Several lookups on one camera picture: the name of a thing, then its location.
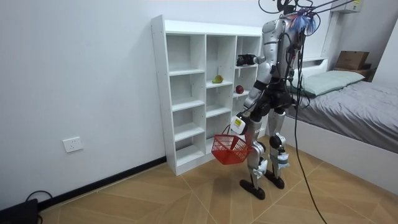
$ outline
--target white wall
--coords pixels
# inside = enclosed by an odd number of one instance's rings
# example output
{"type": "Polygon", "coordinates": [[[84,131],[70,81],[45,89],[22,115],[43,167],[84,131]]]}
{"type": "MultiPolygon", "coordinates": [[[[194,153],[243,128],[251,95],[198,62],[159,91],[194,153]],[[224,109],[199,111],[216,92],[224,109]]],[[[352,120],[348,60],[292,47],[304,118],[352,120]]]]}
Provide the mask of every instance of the white wall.
{"type": "Polygon", "coordinates": [[[370,52],[367,63],[379,65],[390,34],[398,18],[397,0],[363,0],[360,13],[342,14],[338,21],[341,30],[331,65],[334,67],[342,50],[370,52]]]}
{"type": "Polygon", "coordinates": [[[398,51],[398,21],[392,31],[390,41],[387,44],[384,55],[380,61],[379,68],[373,78],[373,83],[382,85],[398,85],[397,72],[397,51],[398,51]]]}
{"type": "MultiPolygon", "coordinates": [[[[159,14],[258,27],[277,17],[257,1],[0,1],[0,209],[165,155],[150,31],[159,14]],[[85,148],[66,154],[62,140],[75,136],[85,148]]],[[[306,57],[320,56],[325,24],[306,57]]]]}

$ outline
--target robot leg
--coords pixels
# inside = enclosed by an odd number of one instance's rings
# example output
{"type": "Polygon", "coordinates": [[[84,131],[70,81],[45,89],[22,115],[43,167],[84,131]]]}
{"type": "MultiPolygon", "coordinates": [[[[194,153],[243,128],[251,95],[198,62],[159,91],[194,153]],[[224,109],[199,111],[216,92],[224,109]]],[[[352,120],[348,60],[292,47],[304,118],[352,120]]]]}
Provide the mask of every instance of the robot leg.
{"type": "Polygon", "coordinates": [[[288,158],[289,155],[285,151],[286,139],[280,134],[282,125],[285,119],[285,109],[276,108],[274,111],[269,113],[268,125],[269,125],[269,159],[272,162],[272,171],[267,170],[265,177],[269,179],[277,188],[284,189],[285,183],[280,178],[281,168],[289,166],[288,158]]]}
{"type": "Polygon", "coordinates": [[[259,179],[265,175],[268,161],[261,157],[265,153],[266,147],[261,142],[257,142],[260,129],[261,122],[250,120],[245,137],[246,142],[250,142],[252,147],[252,151],[247,158],[251,182],[241,180],[239,184],[243,189],[252,193],[258,199],[264,200],[266,193],[260,188],[259,179]]]}

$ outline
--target white headboard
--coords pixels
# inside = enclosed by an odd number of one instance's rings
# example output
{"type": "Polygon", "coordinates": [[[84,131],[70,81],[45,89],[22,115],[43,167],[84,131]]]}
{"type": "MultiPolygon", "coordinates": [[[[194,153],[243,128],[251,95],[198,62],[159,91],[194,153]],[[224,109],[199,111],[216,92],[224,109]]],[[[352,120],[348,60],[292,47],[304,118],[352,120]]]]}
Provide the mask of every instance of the white headboard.
{"type": "MultiPolygon", "coordinates": [[[[303,60],[303,76],[304,78],[310,77],[312,75],[316,75],[319,73],[326,72],[328,69],[328,58],[320,57],[320,58],[308,58],[303,60]]],[[[294,77],[297,76],[299,71],[297,69],[294,70],[294,77]]]]}

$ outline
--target humanoid robot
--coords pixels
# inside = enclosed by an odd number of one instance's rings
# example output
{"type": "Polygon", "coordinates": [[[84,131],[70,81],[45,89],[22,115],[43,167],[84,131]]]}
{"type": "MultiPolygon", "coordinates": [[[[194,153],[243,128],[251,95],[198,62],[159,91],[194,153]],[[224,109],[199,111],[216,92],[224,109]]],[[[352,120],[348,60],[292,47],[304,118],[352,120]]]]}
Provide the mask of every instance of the humanoid robot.
{"type": "Polygon", "coordinates": [[[242,112],[232,120],[231,129],[238,134],[244,134],[246,142],[252,148],[247,158],[251,181],[241,180],[240,185],[260,200],[266,197],[259,186],[259,178],[262,176],[269,179],[279,189],[285,187],[281,178],[281,169],[289,165],[289,155],[285,151],[285,137],[280,134],[280,130],[286,109],[296,104],[287,89],[287,82],[292,84],[295,62],[298,62],[297,76],[300,79],[303,45],[308,35],[308,28],[314,33],[316,31],[314,18],[315,16],[319,18],[317,12],[313,10],[326,5],[313,7],[311,3],[311,6],[305,7],[299,4],[299,0],[295,0],[295,5],[289,6],[290,2],[285,1],[282,5],[281,0],[278,0],[278,10],[284,11],[284,15],[267,22],[262,27],[264,55],[261,57],[253,54],[239,55],[236,63],[237,66],[259,65],[257,80],[244,102],[242,112]],[[296,11],[297,6],[301,7],[301,10],[296,11]],[[271,147],[269,160],[272,162],[272,170],[267,170],[267,159],[263,158],[266,147],[257,141],[261,119],[266,115],[269,115],[269,145],[271,147]]]}

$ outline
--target pillow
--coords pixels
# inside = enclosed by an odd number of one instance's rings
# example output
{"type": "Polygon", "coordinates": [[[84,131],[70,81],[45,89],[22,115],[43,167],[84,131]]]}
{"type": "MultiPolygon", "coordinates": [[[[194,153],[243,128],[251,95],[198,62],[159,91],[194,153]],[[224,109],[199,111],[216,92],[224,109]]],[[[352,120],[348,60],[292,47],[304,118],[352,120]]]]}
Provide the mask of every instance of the pillow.
{"type": "MultiPolygon", "coordinates": [[[[320,96],[331,91],[340,90],[350,84],[361,81],[364,77],[355,72],[330,71],[310,77],[304,77],[302,85],[304,92],[310,96],[320,96]]],[[[297,92],[297,79],[293,80],[294,93],[297,92]]]]}

